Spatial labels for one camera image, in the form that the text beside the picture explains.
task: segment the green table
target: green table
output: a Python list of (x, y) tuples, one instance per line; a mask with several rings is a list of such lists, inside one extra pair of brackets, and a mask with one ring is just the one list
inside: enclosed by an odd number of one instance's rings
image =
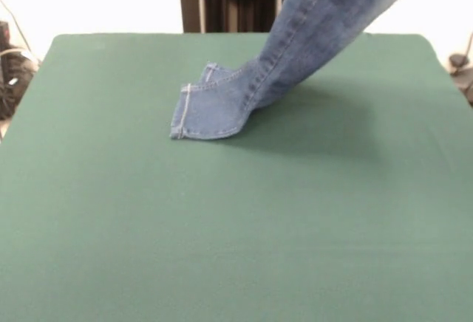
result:
[(55, 40), (0, 148), (1, 322), (473, 321), (472, 111), (422, 38), (169, 139), (181, 83), (264, 40)]

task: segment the jeans leg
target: jeans leg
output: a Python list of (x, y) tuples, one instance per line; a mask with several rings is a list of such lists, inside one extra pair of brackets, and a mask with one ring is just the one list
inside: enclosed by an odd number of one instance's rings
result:
[(239, 132), (250, 113), (283, 97), (343, 50), (395, 0), (285, 0), (260, 55), (218, 80), (183, 87), (172, 138)]

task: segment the jeans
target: jeans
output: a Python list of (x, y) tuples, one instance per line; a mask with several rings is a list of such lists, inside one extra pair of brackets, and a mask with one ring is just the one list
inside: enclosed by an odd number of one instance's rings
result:
[(260, 54), (237, 70), (208, 64), (180, 91), (171, 138), (230, 137), (350, 44), (396, 0), (284, 0)]

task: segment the floor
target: floor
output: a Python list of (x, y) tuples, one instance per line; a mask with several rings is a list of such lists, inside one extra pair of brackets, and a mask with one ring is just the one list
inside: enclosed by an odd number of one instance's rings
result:
[[(183, 31), (180, 0), (4, 0), (16, 14), (33, 51), (44, 57), (57, 34)], [(399, 0), (367, 32), (421, 34), (440, 63), (465, 52), (473, 31), (473, 0)], [(8, 15), (0, 10), (0, 17)], [(13, 38), (20, 44), (18, 33)], [(0, 123), (1, 133), (8, 123)]]

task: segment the black cable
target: black cable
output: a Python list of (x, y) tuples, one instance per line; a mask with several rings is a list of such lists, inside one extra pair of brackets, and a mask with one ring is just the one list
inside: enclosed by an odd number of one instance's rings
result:
[(28, 44), (28, 40), (25, 38), (24, 34), (23, 34), (23, 31), (21, 30), (20, 28), (20, 25), (18, 24), (18, 21), (16, 20), (16, 17), (15, 15), (12, 13), (12, 11), (10, 10), (10, 8), (7, 7), (7, 5), (5, 4), (5, 2), (3, 2), (2, 0), (0, 0), (0, 4), (3, 6), (3, 8), (7, 11), (8, 14), (10, 14), (10, 17), (12, 18), (13, 20), (13, 23), (15, 24), (15, 27), (16, 29), (18, 30), (21, 38), (23, 39), (23, 42), (24, 42), (24, 45), (27, 47), (27, 49), (31, 52), (31, 47), (30, 47), (30, 44)]
[(0, 121), (8, 120), (15, 114), (38, 67), (20, 52), (7, 53), (4, 57), (8, 66), (8, 79), (0, 82)]

